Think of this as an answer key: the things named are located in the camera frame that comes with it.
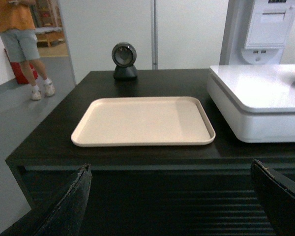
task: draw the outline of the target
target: beige tray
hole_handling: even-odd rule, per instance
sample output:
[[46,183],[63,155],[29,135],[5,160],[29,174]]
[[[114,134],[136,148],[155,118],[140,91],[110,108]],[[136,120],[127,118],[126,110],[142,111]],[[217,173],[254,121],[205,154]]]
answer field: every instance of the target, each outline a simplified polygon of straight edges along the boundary
[[71,135],[81,147],[205,145],[215,131],[193,97],[103,98]]

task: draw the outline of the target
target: red bin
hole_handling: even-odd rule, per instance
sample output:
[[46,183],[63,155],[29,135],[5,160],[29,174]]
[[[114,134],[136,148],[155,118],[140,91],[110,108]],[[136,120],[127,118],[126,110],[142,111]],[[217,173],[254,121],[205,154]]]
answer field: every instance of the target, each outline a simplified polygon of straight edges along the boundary
[[[9,56],[6,52],[6,49],[4,50],[7,57],[8,57],[8,60],[10,62],[10,59],[9,59]],[[25,76],[23,75],[22,71],[21,71],[21,67],[20,67],[20,64],[17,63],[17,62],[10,62],[11,64],[11,67],[12,67],[12,70],[13,70],[13,73],[15,75],[15,79],[16,81],[18,82],[18,84],[28,84],[29,82],[27,81],[27,79],[25,78]],[[29,64],[30,67],[31,67],[31,70],[33,71],[33,74],[34,74],[34,77],[35,79],[38,78],[38,73],[37,71],[35,70],[35,68],[32,66],[32,64]]]

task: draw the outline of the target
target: white machine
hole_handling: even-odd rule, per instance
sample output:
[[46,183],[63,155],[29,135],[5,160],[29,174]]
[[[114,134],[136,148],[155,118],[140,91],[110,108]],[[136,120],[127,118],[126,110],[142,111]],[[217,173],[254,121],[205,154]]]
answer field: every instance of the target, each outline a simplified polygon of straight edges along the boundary
[[295,142],[295,65],[279,65],[294,18],[295,0],[229,1],[207,91],[241,141]]
[[220,65],[279,64],[295,0],[229,0]]

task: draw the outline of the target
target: dark wooden table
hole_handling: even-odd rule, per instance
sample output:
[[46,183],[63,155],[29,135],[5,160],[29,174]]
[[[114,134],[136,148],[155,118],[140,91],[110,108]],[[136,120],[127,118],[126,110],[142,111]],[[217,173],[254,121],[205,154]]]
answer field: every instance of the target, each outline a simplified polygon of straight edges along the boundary
[[[30,205],[35,204],[24,178],[28,169],[36,167],[50,170],[90,163],[99,173],[149,171],[161,172],[162,176],[174,172],[195,173],[203,175],[203,181],[219,176],[216,179],[219,183],[213,181],[210,191],[218,191],[225,185],[231,186],[229,189],[232,190],[247,191],[250,164],[258,159],[295,180],[295,143],[248,144],[239,141],[208,95],[207,78],[207,69],[145,70],[139,71],[137,80],[127,82],[115,81],[113,71],[90,72],[6,159]],[[168,147],[83,148],[71,142],[73,130],[92,101],[144,96],[199,99],[216,132],[215,140],[205,146]],[[243,177],[245,184],[240,185]]]

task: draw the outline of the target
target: white sneaker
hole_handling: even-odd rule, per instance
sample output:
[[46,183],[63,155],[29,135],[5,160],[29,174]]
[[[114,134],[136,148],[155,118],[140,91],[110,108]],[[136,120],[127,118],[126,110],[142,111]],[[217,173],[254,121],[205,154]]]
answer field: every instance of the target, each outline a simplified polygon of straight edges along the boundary
[[53,85],[53,82],[49,84],[44,84],[44,87],[45,87],[45,95],[47,97],[50,97],[55,94],[55,87]]
[[38,101],[41,99],[41,91],[39,90],[33,90],[31,92],[31,97],[30,97],[31,100],[33,101]]

